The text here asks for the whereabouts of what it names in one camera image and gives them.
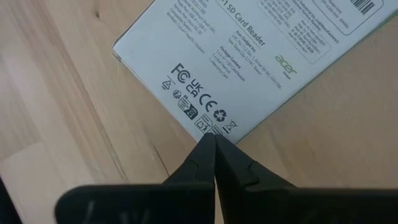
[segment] barcode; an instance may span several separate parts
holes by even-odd
[[[365,15],[369,10],[371,10],[375,5],[372,0],[350,0],[351,3],[362,13]]]

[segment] wooden table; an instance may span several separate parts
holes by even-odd
[[[195,145],[112,56],[149,4],[0,0],[0,173],[24,223],[77,185],[161,182]],[[398,187],[397,40],[393,18],[239,147],[298,186]]]

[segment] recycling symbol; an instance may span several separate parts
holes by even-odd
[[[218,122],[223,122],[226,118],[226,112],[225,110],[216,110],[213,116]]]

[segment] wood grain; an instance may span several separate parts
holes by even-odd
[[[161,182],[195,145],[112,56],[149,4],[0,0],[0,174],[24,223],[78,185]],[[393,18],[239,147],[296,185],[398,187],[397,39]]]

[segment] acer logo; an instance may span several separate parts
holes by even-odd
[[[297,74],[296,70],[288,63],[288,61],[285,60],[283,56],[276,56],[275,57],[276,61],[280,63],[280,66],[282,66],[287,73],[294,73]]]

